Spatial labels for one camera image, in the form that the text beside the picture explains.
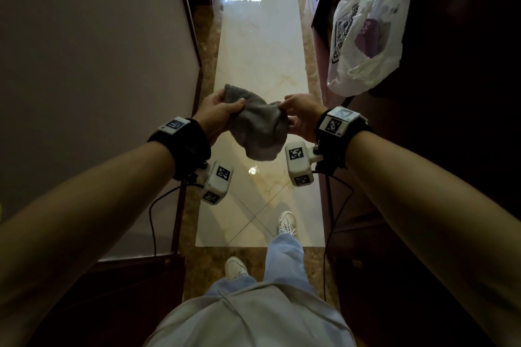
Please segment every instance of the wall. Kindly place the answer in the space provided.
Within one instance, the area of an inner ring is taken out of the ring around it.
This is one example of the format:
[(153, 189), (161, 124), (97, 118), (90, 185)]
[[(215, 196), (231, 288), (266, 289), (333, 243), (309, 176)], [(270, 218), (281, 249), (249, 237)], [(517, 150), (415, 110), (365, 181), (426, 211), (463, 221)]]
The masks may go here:
[[(2, 1), (4, 219), (191, 113), (199, 64), (182, 0)], [(160, 253), (176, 204), (172, 196), (155, 208)], [(152, 252), (143, 214), (108, 258)]]

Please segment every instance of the gray towel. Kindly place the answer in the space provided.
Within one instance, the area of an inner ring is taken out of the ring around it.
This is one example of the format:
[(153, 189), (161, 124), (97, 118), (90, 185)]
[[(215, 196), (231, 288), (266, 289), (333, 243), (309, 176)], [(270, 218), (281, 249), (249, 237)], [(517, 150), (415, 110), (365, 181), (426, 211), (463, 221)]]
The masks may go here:
[(246, 156), (253, 160), (274, 160), (282, 150), (288, 137), (289, 120), (284, 110), (273, 102), (245, 89), (225, 85), (225, 103), (233, 103), (244, 98), (246, 104), (239, 113), (233, 114), (227, 128), (231, 135), (246, 150)]

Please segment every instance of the person's left arm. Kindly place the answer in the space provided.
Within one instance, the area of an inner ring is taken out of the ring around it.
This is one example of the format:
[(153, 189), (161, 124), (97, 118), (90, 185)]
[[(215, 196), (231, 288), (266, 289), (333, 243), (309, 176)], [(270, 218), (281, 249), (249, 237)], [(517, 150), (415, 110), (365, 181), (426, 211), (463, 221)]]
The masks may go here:
[[(244, 106), (222, 103), (223, 95), (208, 96), (194, 116), (210, 144)], [(169, 150), (150, 142), (65, 181), (0, 225), (0, 344), (24, 345), (175, 171)]]

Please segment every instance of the white sneaker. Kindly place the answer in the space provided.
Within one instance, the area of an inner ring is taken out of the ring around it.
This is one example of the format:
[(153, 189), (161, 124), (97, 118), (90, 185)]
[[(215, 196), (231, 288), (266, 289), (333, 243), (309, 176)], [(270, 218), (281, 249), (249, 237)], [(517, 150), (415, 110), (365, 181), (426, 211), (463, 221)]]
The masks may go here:
[(284, 211), (279, 217), (279, 234), (289, 233), (291, 236), (296, 235), (295, 216), (290, 211)]
[(225, 273), (228, 280), (235, 280), (241, 275), (248, 275), (248, 270), (242, 261), (236, 256), (228, 258), (225, 264)]

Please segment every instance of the hallway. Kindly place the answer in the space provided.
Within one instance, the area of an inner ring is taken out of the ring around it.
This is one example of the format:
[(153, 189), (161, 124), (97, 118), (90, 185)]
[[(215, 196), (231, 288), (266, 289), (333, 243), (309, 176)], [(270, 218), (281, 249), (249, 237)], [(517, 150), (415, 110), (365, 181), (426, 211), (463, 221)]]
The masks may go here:
[[(320, 97), (310, 1), (215, 0), (213, 11), (198, 7), (194, 24), (204, 69), (201, 99), (226, 83), (249, 89), (267, 102), (308, 91)], [(288, 135), (288, 141), (297, 139)], [(204, 294), (222, 278), (231, 255), (262, 280), (266, 247), (277, 235), (284, 210), (296, 215), (309, 281), (323, 295), (325, 243), (318, 180), (296, 189), (283, 152), (272, 162), (250, 160), (230, 133), (213, 146), (211, 160), (216, 159), (231, 162), (234, 177), (219, 206), (199, 205), (197, 191), (188, 188), (180, 238), (187, 269), (184, 299)], [(332, 277), (327, 289), (328, 301), (335, 302)]]

